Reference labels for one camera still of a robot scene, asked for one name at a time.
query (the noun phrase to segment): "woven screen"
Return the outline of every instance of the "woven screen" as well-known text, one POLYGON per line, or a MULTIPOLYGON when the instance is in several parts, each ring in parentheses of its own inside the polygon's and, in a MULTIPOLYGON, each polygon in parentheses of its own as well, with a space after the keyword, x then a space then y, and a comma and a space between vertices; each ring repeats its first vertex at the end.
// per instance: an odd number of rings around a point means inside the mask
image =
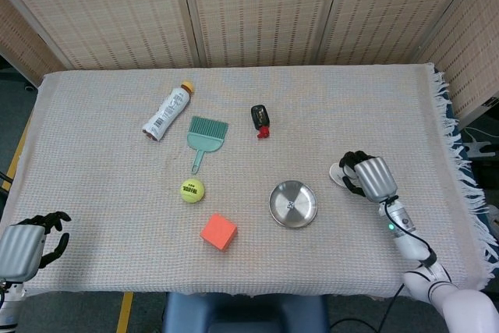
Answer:
POLYGON ((485 112, 499 92, 499 0, 456 0, 418 61, 445 72, 462 126, 485 112))
POLYGON ((0 0, 0 53, 37 86, 44 74, 65 70, 9 0, 0 0))
POLYGON ((390 64, 409 60, 451 0, 336 0, 323 64, 390 64))
POLYGON ((196 0, 208 66, 310 63, 324 1, 196 0))
POLYGON ((179 0, 23 0, 76 69, 193 66, 179 0))

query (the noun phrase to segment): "white robotic arm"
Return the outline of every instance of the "white robotic arm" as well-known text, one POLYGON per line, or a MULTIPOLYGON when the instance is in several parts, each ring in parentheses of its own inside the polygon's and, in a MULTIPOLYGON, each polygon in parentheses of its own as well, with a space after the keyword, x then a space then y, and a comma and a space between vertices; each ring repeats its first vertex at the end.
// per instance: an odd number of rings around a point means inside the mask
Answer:
POLYGON ((330 169, 340 186, 379 204, 400 254, 420 266, 403 274, 405 287, 420 301, 431 303, 445 319, 451 333, 499 332, 499 314, 492 301, 476 290, 459 290, 437 255, 416 230, 402 203, 397 185, 382 158, 362 151, 348 152, 330 169))
POLYGON ((71 218, 64 212, 54 212, 23 220, 4 231, 0 239, 0 333, 16 331, 26 298, 23 283, 64 253, 69 233, 62 234, 54 251, 43 254, 47 235, 52 228, 62 231, 62 221, 71 218))

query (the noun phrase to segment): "foam block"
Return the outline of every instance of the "foam block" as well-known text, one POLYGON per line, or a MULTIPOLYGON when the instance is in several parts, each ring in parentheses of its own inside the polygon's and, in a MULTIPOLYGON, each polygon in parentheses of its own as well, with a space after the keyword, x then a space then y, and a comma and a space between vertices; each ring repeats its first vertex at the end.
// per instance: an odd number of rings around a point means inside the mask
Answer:
POLYGON ((201 232, 201 238, 220 251, 226 251, 236 234, 237 226, 234 223, 221 214, 214 214, 201 232))

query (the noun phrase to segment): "textured tablecloth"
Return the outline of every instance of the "textured tablecloth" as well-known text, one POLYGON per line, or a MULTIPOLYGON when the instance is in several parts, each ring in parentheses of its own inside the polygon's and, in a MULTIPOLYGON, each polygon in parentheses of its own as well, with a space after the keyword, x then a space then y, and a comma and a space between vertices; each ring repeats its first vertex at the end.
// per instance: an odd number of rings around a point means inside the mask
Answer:
MULTIPOLYGON (((47 75, 3 225, 51 211, 73 221, 63 257, 27 288, 390 296, 417 263, 400 257, 376 204, 330 180, 330 165, 356 150, 384 157, 453 280, 479 288, 490 276, 485 249, 493 240, 463 197, 436 99, 442 84, 432 65, 47 75), (196 86, 191 102, 160 143, 148 140, 142 125, 182 80, 196 86), (271 119, 266 140, 251 120, 257 104, 271 119), (194 115, 229 128, 196 176, 204 199, 188 204, 179 187, 191 177, 194 115), (269 213, 271 191, 288 179, 317 196, 306 228, 283 228, 269 213), (214 212, 239 227, 226 253, 200 238, 214 212)), ((46 250, 57 242, 50 235, 46 250)))

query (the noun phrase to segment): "stainless steel bowl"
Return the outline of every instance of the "stainless steel bowl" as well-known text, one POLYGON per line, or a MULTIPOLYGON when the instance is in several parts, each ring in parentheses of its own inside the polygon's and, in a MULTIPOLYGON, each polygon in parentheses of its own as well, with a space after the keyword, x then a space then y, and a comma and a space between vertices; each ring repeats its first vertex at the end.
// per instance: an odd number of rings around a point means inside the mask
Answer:
POLYGON ((276 186, 269 198, 272 217, 286 228, 307 226, 317 214, 315 194, 300 181, 284 181, 276 186))

